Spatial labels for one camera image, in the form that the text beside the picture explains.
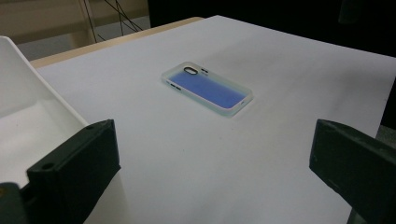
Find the camera cutout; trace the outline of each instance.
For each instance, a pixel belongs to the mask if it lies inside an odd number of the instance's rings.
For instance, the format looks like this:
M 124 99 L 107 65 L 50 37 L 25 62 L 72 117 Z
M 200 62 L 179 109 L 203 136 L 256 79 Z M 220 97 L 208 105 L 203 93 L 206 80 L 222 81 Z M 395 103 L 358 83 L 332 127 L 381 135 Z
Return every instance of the camera cutout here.
M 184 71 L 186 71 L 190 75 L 197 75 L 198 74 L 198 71 L 193 69 L 193 68 L 191 68 L 191 67 L 185 67 Z

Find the wooden surface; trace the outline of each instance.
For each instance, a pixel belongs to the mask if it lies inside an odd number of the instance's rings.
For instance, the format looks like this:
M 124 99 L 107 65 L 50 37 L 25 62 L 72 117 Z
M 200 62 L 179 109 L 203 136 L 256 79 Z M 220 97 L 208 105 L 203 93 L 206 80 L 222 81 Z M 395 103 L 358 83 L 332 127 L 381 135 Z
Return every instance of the wooden surface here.
M 67 60 L 67 59 L 71 59 L 71 58 L 77 57 L 77 56 L 82 55 L 82 54 L 93 52 L 95 50 L 104 49 L 104 48 L 108 48 L 108 47 L 111 47 L 111 46 L 114 46 L 114 45 L 118 45 L 120 43 L 123 43 L 123 42 L 126 42 L 126 41 L 130 41 L 130 40 L 133 40 L 133 39 L 137 39 L 137 38 L 140 38 L 140 37 L 143 37 L 143 36 L 153 35 L 153 34 L 165 31 L 165 30 L 169 30 L 169 29 L 181 26 L 181 25 L 185 25 L 185 24 L 194 22 L 194 21 L 199 21 L 201 19 L 202 18 L 199 18 L 199 17 L 193 17 L 193 18 L 188 18 L 188 19 L 183 20 L 183 21 L 172 22 L 172 23 L 169 23 L 169 24 L 166 24 L 166 25 L 162 25 L 162 26 L 158 26 L 158 27 L 155 27 L 155 28 L 151 28 L 151 29 L 147 29 L 147 30 L 144 30 L 144 31 L 140 31 L 138 33 L 134 33 L 134 34 L 131 34 L 131 35 L 125 35 L 125 36 L 117 37 L 117 38 L 114 38 L 114 39 L 110 39 L 110 40 L 107 40 L 107 41 L 104 41 L 104 42 L 100 42 L 100 43 L 97 43 L 97 44 L 89 45 L 89 46 L 82 47 L 82 48 L 79 48 L 79 49 L 72 49 L 72 50 L 69 50 L 69 51 L 66 51 L 66 52 L 62 52 L 62 53 L 59 53 L 59 54 L 54 54 L 54 55 L 51 55 L 49 57 L 45 57 L 45 58 L 42 58 L 42 59 L 33 60 L 33 61 L 31 61 L 31 64 L 32 64 L 32 66 L 34 68 L 43 67 L 43 66 L 46 66 L 46 65 L 49 65 L 49 64 L 52 64 L 52 63 L 61 62 L 61 61 Z

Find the wall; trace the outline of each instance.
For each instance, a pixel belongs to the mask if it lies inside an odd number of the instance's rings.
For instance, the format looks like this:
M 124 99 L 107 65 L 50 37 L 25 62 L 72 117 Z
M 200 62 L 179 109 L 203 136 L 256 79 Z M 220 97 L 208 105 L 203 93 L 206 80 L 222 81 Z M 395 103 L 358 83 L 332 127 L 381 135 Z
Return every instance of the wall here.
M 108 2 L 116 6 L 115 0 Z M 118 2 L 130 19 L 149 15 L 147 0 Z M 117 11 L 105 0 L 0 0 L 0 35 L 16 44 L 69 33 L 89 35 L 89 16 L 93 25 L 119 20 Z

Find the white surface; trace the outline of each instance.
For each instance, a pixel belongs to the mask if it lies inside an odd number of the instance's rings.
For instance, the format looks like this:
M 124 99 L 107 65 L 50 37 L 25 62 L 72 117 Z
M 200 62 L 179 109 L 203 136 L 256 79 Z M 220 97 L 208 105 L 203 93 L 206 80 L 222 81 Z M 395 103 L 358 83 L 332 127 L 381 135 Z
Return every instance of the white surface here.
M 185 61 L 255 99 L 224 118 L 170 90 Z M 308 168 L 316 121 L 375 136 L 396 60 L 212 17 L 38 71 L 89 123 L 115 120 L 131 223 L 333 224 L 350 206 Z
M 24 187 L 26 170 L 86 124 L 0 36 L 0 182 Z

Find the blue phone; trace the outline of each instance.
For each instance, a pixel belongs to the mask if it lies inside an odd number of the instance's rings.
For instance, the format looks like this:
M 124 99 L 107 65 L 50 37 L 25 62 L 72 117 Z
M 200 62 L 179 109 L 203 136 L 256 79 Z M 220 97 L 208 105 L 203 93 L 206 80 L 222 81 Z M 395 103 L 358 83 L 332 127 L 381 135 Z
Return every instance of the blue phone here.
M 234 115 L 253 98 L 250 89 L 195 63 L 182 63 L 163 73 L 162 78 L 172 88 L 221 115 Z

